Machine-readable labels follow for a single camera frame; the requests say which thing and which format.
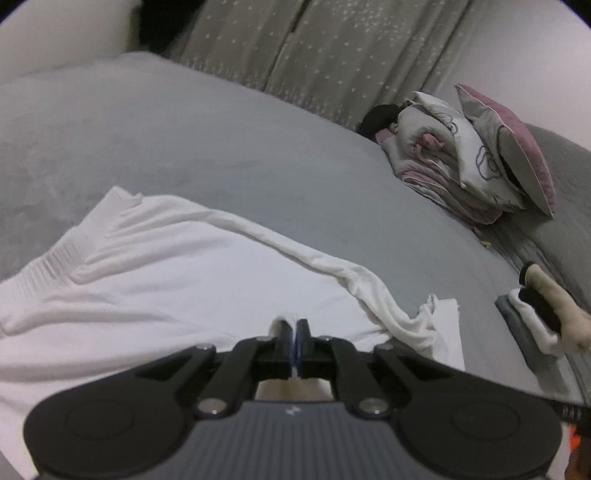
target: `dark gray folded cloth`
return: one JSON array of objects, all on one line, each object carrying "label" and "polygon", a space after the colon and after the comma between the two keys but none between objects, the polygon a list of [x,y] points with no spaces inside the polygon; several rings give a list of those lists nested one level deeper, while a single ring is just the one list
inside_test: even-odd
[{"label": "dark gray folded cloth", "polygon": [[535,373],[541,369],[547,368],[556,361],[556,358],[552,355],[546,355],[540,352],[529,328],[527,328],[521,319],[521,315],[519,315],[519,312],[517,312],[515,307],[511,304],[509,295],[501,295],[497,298],[495,305],[507,322],[509,331],[515,338],[515,341],[523,354],[525,363],[532,372]]}]

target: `white wall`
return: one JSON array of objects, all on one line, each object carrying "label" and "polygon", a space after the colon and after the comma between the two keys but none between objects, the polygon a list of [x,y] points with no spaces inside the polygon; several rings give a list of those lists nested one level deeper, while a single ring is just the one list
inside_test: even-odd
[{"label": "white wall", "polygon": [[490,0],[437,96],[465,83],[591,150],[591,29],[558,0]]},{"label": "white wall", "polygon": [[141,0],[27,0],[0,24],[0,83],[113,57],[136,46]]}]

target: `mattress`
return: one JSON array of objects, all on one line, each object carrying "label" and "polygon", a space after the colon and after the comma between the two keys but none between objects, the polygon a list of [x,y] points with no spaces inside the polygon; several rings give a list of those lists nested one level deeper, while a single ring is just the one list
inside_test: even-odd
[{"label": "mattress", "polygon": [[[175,194],[367,267],[411,317],[431,293],[456,298],[469,372],[580,401],[568,362],[536,377],[495,307],[515,269],[399,182],[369,140],[147,53],[22,77],[0,105],[0,278],[114,184]],[[1,478],[17,478],[2,462]]]}]

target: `silver screw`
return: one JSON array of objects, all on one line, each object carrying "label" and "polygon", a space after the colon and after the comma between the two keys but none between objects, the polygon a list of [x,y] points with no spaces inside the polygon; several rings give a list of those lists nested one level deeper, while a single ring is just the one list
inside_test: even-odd
[{"label": "silver screw", "polygon": [[364,398],[359,402],[359,409],[369,415],[380,415],[384,413],[388,407],[388,402],[381,398]]},{"label": "silver screw", "polygon": [[220,398],[204,398],[197,405],[197,409],[208,415],[219,415],[228,405]]}]

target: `curtain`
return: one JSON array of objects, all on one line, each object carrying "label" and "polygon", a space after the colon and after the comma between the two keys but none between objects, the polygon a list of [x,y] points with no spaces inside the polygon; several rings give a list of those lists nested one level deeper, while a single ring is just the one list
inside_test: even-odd
[{"label": "curtain", "polygon": [[188,66],[354,128],[374,105],[435,92],[487,3],[208,0],[176,50]]}]

